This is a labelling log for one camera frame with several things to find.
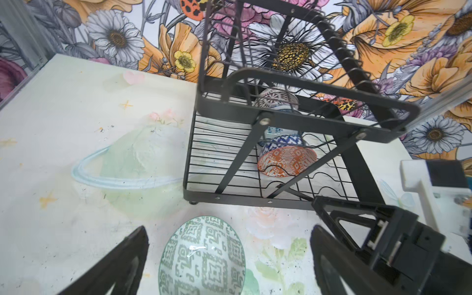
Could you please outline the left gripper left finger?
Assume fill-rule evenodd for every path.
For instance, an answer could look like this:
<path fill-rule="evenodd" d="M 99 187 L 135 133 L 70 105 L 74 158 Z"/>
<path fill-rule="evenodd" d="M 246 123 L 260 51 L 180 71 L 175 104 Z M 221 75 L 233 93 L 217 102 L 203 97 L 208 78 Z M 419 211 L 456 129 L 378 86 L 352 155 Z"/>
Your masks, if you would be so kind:
<path fill-rule="evenodd" d="M 144 226 L 136 228 L 61 295 L 135 295 L 149 249 Z"/>

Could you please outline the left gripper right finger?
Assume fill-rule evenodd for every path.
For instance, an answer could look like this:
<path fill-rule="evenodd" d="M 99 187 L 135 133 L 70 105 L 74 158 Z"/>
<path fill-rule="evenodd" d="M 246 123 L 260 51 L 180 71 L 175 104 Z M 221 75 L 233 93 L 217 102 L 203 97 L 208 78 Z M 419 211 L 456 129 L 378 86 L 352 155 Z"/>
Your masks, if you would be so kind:
<path fill-rule="evenodd" d="M 397 292 L 363 264 L 322 226 L 316 225 L 310 236 L 313 269 L 323 295 L 395 295 Z"/>

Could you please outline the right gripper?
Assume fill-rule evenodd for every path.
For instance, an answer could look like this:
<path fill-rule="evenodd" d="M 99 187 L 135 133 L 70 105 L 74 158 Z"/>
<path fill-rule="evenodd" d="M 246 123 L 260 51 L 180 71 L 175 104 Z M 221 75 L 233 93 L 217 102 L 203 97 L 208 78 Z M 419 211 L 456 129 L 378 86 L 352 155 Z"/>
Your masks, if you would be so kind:
<path fill-rule="evenodd" d="M 312 207 L 331 233 L 396 295 L 469 295 L 472 265 L 442 251 L 446 237 L 411 214 L 393 218 L 397 208 L 316 196 Z M 361 245 L 341 222 L 366 227 Z"/>

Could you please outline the orange patterned bowl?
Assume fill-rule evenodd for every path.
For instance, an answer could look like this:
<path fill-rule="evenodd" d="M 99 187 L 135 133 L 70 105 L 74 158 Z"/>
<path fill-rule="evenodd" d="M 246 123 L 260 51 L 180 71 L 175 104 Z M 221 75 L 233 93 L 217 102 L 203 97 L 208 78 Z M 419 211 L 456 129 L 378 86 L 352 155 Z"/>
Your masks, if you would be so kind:
<path fill-rule="evenodd" d="M 310 148 L 278 147 L 259 158 L 258 170 L 268 177 L 295 177 L 316 161 L 317 154 Z"/>

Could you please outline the green patterned bowl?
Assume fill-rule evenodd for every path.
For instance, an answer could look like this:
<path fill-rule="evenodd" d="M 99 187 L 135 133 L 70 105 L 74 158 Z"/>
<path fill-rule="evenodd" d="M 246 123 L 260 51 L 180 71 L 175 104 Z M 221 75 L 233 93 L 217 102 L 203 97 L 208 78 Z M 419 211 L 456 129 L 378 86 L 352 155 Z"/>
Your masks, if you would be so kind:
<path fill-rule="evenodd" d="M 185 222 L 167 242 L 159 266 L 162 295 L 240 295 L 246 257 L 236 231 L 214 216 Z"/>

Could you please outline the blue floral bowl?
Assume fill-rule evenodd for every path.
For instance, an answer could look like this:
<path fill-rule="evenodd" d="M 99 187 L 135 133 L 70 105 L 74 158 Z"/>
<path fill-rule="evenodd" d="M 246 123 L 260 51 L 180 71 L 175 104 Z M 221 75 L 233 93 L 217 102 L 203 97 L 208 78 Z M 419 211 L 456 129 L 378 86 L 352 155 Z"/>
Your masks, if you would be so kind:
<path fill-rule="evenodd" d="M 268 127 L 264 132 L 264 136 L 266 138 L 275 138 L 275 137 L 283 136 L 283 135 L 298 135 L 298 134 L 299 134 L 299 131 L 297 130 L 283 129 L 280 127 Z"/>

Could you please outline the black wire dish rack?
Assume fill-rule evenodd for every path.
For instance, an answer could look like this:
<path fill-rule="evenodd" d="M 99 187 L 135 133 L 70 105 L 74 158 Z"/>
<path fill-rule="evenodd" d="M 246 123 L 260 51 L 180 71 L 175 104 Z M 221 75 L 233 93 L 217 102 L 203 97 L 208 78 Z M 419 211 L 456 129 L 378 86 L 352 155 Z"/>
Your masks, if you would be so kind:
<path fill-rule="evenodd" d="M 359 148 L 404 134 L 418 106 L 385 97 L 317 1 L 189 1 L 202 53 L 183 180 L 190 204 L 310 210 L 316 196 L 381 204 Z M 297 111 L 258 108 L 266 89 L 297 97 Z M 268 127 L 297 130 L 316 163 L 295 177 L 258 170 Z"/>

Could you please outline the maroon patterned white bowl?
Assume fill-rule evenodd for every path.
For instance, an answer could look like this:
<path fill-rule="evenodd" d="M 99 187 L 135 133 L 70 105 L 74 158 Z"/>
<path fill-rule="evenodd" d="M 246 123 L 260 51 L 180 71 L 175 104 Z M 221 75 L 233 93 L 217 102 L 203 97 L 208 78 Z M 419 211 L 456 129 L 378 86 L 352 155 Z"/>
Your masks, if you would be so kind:
<path fill-rule="evenodd" d="M 299 109 L 299 100 L 295 95 L 286 90 L 268 88 L 255 98 L 253 106 L 276 111 L 297 111 Z"/>

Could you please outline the dark blue patterned bowl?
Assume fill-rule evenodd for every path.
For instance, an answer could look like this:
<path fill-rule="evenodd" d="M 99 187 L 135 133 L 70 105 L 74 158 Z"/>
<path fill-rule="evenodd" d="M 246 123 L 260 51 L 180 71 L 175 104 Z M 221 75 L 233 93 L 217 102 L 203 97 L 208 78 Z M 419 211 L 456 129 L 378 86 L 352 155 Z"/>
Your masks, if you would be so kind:
<path fill-rule="evenodd" d="M 298 135 L 280 135 L 274 138 L 268 138 L 262 141 L 260 156 L 264 156 L 270 151 L 278 148 L 305 146 L 303 139 Z"/>

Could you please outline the aluminium wall corner profile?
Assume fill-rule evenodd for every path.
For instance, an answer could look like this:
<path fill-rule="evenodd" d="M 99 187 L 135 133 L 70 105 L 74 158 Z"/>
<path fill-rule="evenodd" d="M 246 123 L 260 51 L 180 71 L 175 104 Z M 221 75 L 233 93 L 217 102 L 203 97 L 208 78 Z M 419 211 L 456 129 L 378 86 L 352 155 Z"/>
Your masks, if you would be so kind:
<path fill-rule="evenodd" d="M 406 131 L 410 132 L 427 119 L 438 116 L 445 111 L 467 101 L 472 97 L 472 76 L 466 76 L 464 80 L 453 86 L 452 90 L 441 93 L 437 98 L 423 104 L 419 115 L 406 125 Z"/>

